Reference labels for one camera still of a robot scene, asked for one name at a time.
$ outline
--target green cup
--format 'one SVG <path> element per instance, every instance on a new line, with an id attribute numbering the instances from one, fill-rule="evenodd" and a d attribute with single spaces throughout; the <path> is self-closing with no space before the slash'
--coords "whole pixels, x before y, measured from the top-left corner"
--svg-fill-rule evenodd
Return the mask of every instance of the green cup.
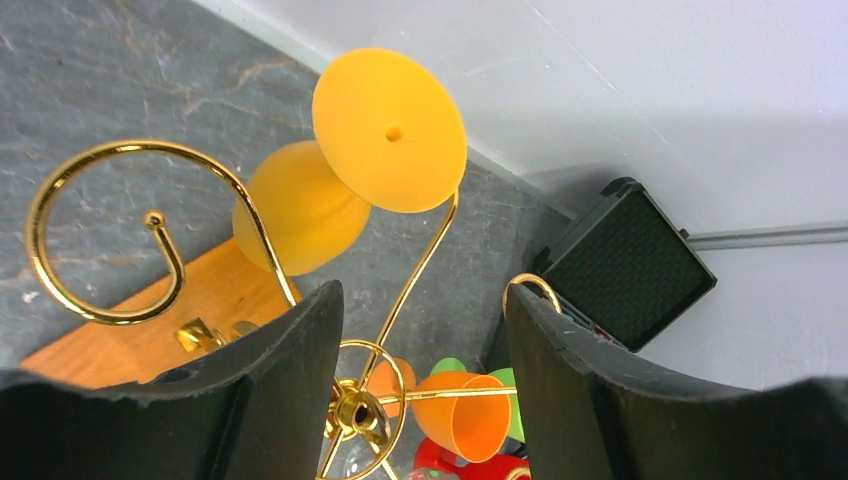
<path id="1" fill-rule="evenodd" d="M 433 365 L 433 369 L 430 370 L 430 375 L 435 375 L 437 373 L 442 372 L 467 372 L 468 370 L 465 368 L 465 365 L 458 359 L 454 357 L 447 357 L 439 360 Z"/>
<path id="2" fill-rule="evenodd" d="M 500 380 L 505 387 L 515 386 L 515 372 L 512 368 L 501 368 L 500 370 L 495 370 L 489 375 Z M 509 396 L 509 404 L 512 407 L 512 416 L 509 418 L 509 432 L 507 435 L 523 443 L 524 425 L 521 423 L 521 411 L 518 409 L 517 394 Z"/>

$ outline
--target stone surface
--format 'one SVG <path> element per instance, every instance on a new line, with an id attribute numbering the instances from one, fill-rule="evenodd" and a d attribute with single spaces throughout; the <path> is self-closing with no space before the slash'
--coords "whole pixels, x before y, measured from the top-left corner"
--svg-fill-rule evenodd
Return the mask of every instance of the stone surface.
<path id="1" fill-rule="evenodd" d="M 312 137 L 315 73 L 188 1 L 7 0 L 0 66 L 0 367 L 80 323 L 35 280 L 22 243 L 38 185 L 69 156 L 154 137 L 206 152 L 247 178 L 280 146 Z M 141 225 L 148 208 L 168 216 L 186 260 L 231 235 L 233 194 L 177 159 L 118 158 L 66 190 L 47 244 L 68 287 L 98 305 L 166 273 Z M 308 292 L 340 279 L 344 336 L 373 340 L 445 208 L 420 215 L 374 209 L 355 245 L 298 285 Z M 454 225 L 401 311 L 389 351 L 419 374 L 444 356 L 481 368 L 505 282 L 565 222 L 469 164 Z M 345 352 L 339 372 L 357 374 L 359 358 Z M 399 452 L 411 452 L 420 438 L 405 435 Z"/>

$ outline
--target gold metal stand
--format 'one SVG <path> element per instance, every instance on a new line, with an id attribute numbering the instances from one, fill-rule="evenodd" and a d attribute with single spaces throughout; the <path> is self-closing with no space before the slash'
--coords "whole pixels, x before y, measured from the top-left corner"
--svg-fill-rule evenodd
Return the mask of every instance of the gold metal stand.
<path id="1" fill-rule="evenodd" d="M 183 260 L 171 239 L 170 234 L 165 226 L 165 215 L 162 212 L 151 210 L 144 215 L 144 225 L 151 231 L 162 254 L 165 257 L 168 269 L 171 272 L 171 283 L 164 296 L 152 305 L 129 312 L 119 312 L 109 309 L 104 309 L 88 304 L 87 302 L 76 297 L 70 292 L 67 287 L 61 282 L 55 271 L 50 265 L 50 259 L 47 252 L 45 233 L 50 209 L 56 199 L 56 196 L 61 189 L 73 177 L 77 176 L 91 165 L 123 154 L 141 153 L 141 152 L 158 152 L 169 155 L 174 155 L 185 160 L 188 160 L 196 165 L 199 165 L 223 179 L 235 192 L 239 199 L 244 203 L 250 218 L 253 221 L 259 238 L 265 247 L 265 253 L 274 271 L 274 275 L 290 306 L 296 303 L 295 296 L 289 288 L 289 282 L 280 265 L 277 253 L 271 245 L 268 237 L 267 229 L 265 228 L 262 218 L 256 209 L 253 200 L 248 195 L 247 190 L 242 182 L 221 163 L 213 158 L 200 153 L 191 148 L 178 145 L 175 143 L 165 142 L 161 140 L 124 140 L 119 142 L 108 143 L 97 146 L 91 150 L 80 153 L 71 158 L 56 171 L 54 171 L 47 181 L 41 186 L 30 207 L 26 225 L 26 250 L 32 263 L 33 270 L 36 272 L 39 281 L 44 285 L 50 295 L 56 299 L 65 308 L 77 313 L 86 320 L 97 322 L 105 325 L 133 325 L 151 320 L 161 313 L 168 310 L 176 301 L 185 282 L 185 265 Z M 370 475 L 377 468 L 382 467 L 392 479 L 399 479 L 398 473 L 389 464 L 389 455 L 397 445 L 403 430 L 407 415 L 408 402 L 426 401 L 434 398 L 448 397 L 471 397 L 484 395 L 511 395 L 517 392 L 515 387 L 499 387 L 499 388 L 461 388 L 453 390 L 429 390 L 410 392 L 407 390 L 403 381 L 400 368 L 397 365 L 394 357 L 389 354 L 384 348 L 386 339 L 392 330 L 392 327 L 397 321 L 400 309 L 406 302 L 409 293 L 427 266 L 427 263 L 433 257 L 436 249 L 445 237 L 448 228 L 456 215 L 457 206 L 459 205 L 459 192 L 451 196 L 448 205 L 448 211 L 445 219 L 436 234 L 430 240 L 421 259 L 416 264 L 412 274 L 406 281 L 403 289 L 400 291 L 394 306 L 389 312 L 388 317 L 383 323 L 380 333 L 377 335 L 375 342 L 366 340 L 351 339 L 341 343 L 341 348 L 360 347 L 369 351 L 368 360 L 361 376 L 358 379 L 333 379 L 333 395 L 328 408 L 327 422 L 325 435 L 330 439 L 329 448 L 320 462 L 318 469 L 317 480 L 329 480 L 326 476 L 330 470 L 330 466 L 338 453 L 339 446 L 345 440 L 349 440 L 355 436 L 362 436 L 363 439 L 374 450 L 376 458 L 374 461 L 365 467 L 357 474 L 346 477 L 346 480 L 359 480 Z M 510 280 L 510 284 L 515 283 L 534 283 L 542 288 L 545 295 L 553 303 L 554 308 L 561 313 L 559 302 L 556 294 L 541 278 L 532 274 L 521 274 Z M 506 292 L 504 292 L 503 306 L 506 307 Z M 249 325 L 241 326 L 244 334 L 250 330 Z M 186 350 L 203 348 L 211 351 L 226 343 L 223 335 L 217 331 L 210 331 L 206 328 L 202 321 L 195 320 L 187 323 L 177 332 L 177 339 Z M 393 395 L 385 395 L 375 397 L 368 392 L 366 384 L 371 374 L 376 368 L 377 358 L 382 357 L 391 367 L 395 375 L 399 391 Z M 388 420 L 383 408 L 383 405 L 400 403 L 400 415 L 398 417 L 397 428 L 389 433 Z M 529 469 L 517 469 L 507 476 L 507 479 L 516 479 L 522 475 L 529 476 Z"/>

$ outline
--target small hole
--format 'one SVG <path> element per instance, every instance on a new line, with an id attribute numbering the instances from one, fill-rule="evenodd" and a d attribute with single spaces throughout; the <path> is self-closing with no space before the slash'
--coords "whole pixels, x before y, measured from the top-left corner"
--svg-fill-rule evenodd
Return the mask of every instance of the small hole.
<path id="1" fill-rule="evenodd" d="M 356 413 L 353 414 L 353 420 L 356 423 L 362 423 L 366 418 L 368 418 L 368 407 L 360 405 L 359 408 L 356 409 Z"/>
<path id="2" fill-rule="evenodd" d="M 403 138 L 403 130 L 400 129 L 397 125 L 390 125 L 386 127 L 386 140 L 390 142 L 397 142 Z"/>
<path id="3" fill-rule="evenodd" d="M 189 378 L 195 376 L 197 374 L 196 371 L 190 370 L 188 368 L 176 368 L 174 370 L 169 370 L 162 375 L 159 375 L 153 382 L 151 383 L 174 383 L 181 382 L 183 380 L 188 380 Z"/>

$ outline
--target red object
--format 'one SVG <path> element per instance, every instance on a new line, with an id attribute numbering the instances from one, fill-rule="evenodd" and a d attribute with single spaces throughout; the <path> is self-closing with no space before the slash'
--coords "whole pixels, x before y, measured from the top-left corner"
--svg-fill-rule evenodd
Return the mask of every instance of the red object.
<path id="1" fill-rule="evenodd" d="M 529 466 L 527 460 L 503 454 L 497 454 L 483 463 L 469 463 L 464 467 L 456 466 L 458 459 L 455 454 L 425 438 L 415 452 L 413 466 L 416 469 L 430 468 L 453 473 L 459 476 L 460 480 L 500 480 L 518 467 Z"/>
<path id="2" fill-rule="evenodd" d="M 609 334 L 609 333 L 607 333 L 607 332 L 606 332 L 604 329 L 602 329 L 601 327 L 595 327 L 595 333 L 597 333 L 598 335 L 600 335 L 600 336 L 601 336 L 604 340 L 612 341 L 612 336 L 610 336 L 610 334 Z"/>
<path id="3" fill-rule="evenodd" d="M 418 446 L 418 451 L 415 452 L 415 461 L 412 465 L 416 469 L 431 468 L 459 475 L 459 467 L 456 466 L 458 459 L 455 453 L 436 445 L 429 438 L 424 438 Z"/>
<path id="4" fill-rule="evenodd" d="M 527 466 L 527 460 L 499 453 L 483 463 L 469 463 L 460 468 L 457 475 L 460 480 L 501 480 L 516 468 Z"/>

